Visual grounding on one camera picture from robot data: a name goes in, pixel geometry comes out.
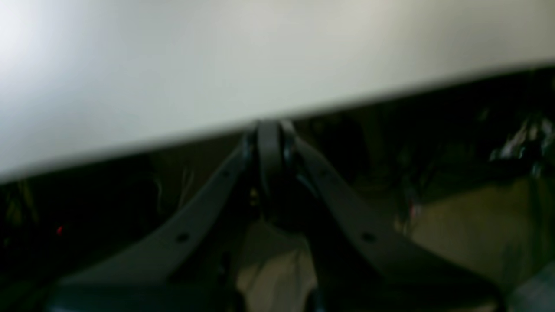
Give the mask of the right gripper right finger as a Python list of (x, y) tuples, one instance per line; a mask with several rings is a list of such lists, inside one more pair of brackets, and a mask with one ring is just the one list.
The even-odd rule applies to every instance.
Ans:
[(493, 282), (398, 233), (327, 160), (282, 123), (291, 178), (288, 217), (308, 239), (318, 291), (331, 312), (507, 311)]

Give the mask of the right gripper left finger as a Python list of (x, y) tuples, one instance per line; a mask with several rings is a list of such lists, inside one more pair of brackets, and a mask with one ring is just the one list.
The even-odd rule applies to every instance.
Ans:
[(258, 122), (196, 195), (139, 242), (63, 278), (46, 312), (244, 312), (236, 288), (244, 244), (261, 217), (252, 190), (278, 165), (280, 123)]

